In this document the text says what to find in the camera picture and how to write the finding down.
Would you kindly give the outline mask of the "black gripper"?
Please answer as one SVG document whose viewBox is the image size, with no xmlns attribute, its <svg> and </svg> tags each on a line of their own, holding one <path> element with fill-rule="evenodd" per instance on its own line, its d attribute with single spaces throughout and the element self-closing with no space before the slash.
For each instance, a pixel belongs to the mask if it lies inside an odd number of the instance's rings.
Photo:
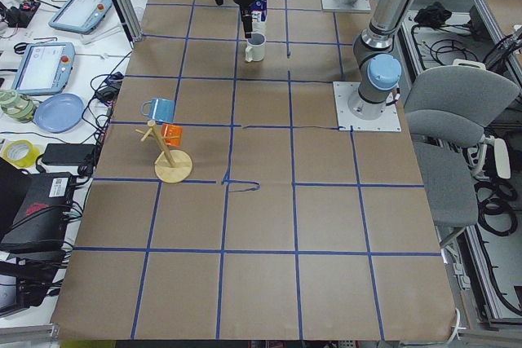
<svg viewBox="0 0 522 348">
<path fill-rule="evenodd" d="M 255 0 L 233 0 L 239 7 L 242 15 L 242 24 L 245 38 L 251 38 L 253 31 L 251 4 Z"/>
</svg>

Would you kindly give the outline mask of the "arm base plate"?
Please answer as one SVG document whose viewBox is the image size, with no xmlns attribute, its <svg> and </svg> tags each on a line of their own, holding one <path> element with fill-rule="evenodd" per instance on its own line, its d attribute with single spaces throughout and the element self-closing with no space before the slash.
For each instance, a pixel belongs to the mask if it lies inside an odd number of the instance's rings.
<svg viewBox="0 0 522 348">
<path fill-rule="evenodd" d="M 365 102 L 359 82 L 334 81 L 334 101 L 338 128 L 343 131 L 401 132 L 393 93 L 378 104 Z"/>
</svg>

